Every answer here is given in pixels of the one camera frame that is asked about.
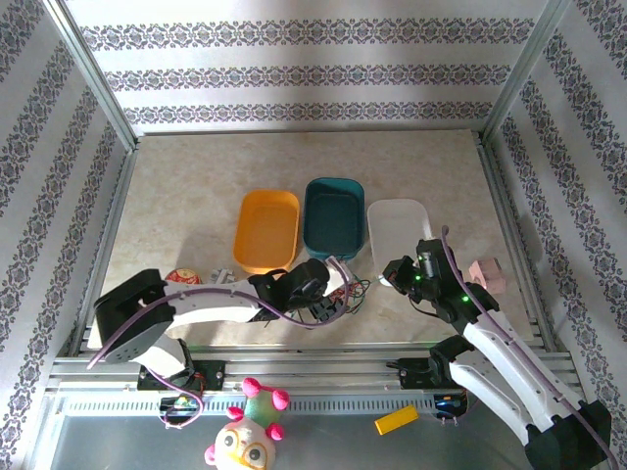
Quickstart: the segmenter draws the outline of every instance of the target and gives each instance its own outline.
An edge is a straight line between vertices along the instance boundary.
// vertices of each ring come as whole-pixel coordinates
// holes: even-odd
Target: patterned wallpaper
[[[126,151],[38,0],[0,0],[0,469],[20,468]]]
[[[66,1],[140,133],[479,129],[545,4]]]
[[[555,334],[612,413],[625,468],[626,22],[619,1],[573,2],[495,145]]]

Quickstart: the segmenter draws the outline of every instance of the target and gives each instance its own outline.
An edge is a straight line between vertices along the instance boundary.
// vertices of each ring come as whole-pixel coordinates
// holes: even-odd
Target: white bin
[[[413,199],[385,199],[370,205],[367,218],[374,270],[390,286],[383,279],[388,263],[405,255],[415,259],[418,241],[433,238],[427,210]]]

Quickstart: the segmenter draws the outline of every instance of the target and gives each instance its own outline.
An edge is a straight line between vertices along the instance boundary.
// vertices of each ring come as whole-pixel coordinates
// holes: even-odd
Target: pink toy
[[[502,294],[506,291],[506,279],[496,258],[477,260],[468,272],[472,282],[481,284],[490,294]]]
[[[244,409],[231,406],[226,416],[232,420],[217,434],[216,443],[205,451],[205,461],[217,470],[269,470],[274,464],[274,441],[284,437],[277,421],[288,407],[284,390],[261,385],[247,378],[242,383],[246,396]]]

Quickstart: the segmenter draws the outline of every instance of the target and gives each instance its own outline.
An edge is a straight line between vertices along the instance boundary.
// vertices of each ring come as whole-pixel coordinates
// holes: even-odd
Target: teal bin
[[[362,186],[353,179],[319,178],[307,185],[303,238],[313,258],[351,259],[363,246]]]

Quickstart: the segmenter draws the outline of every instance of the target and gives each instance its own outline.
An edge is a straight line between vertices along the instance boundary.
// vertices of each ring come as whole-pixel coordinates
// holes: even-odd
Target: pink block
[[[496,258],[478,259],[468,269],[472,282],[480,284],[490,294],[506,291],[506,279]]]

